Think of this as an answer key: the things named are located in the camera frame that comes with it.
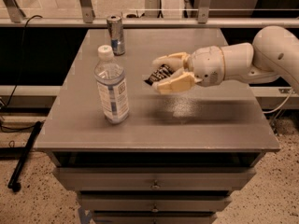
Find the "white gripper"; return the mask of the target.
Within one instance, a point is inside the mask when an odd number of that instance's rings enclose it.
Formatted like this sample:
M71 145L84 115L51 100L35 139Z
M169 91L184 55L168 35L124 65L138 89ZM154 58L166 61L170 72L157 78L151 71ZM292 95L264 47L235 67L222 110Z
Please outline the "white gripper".
M174 73L152 84L160 94L188 91L195 85L217 86L223 82L225 74L223 53L216 46L200 48L191 55L187 52L164 55L153 60L151 65L155 70Z

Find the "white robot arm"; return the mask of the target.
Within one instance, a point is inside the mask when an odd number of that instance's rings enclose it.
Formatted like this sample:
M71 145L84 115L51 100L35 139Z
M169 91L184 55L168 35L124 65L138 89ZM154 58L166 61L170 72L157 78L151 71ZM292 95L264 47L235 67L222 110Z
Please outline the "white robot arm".
M152 66L170 68L171 75L152 83L160 94L188 91L193 86L217 86L226 80L246 84L283 78L299 92L299 40L279 26L260 30L251 43L200 48L155 59Z

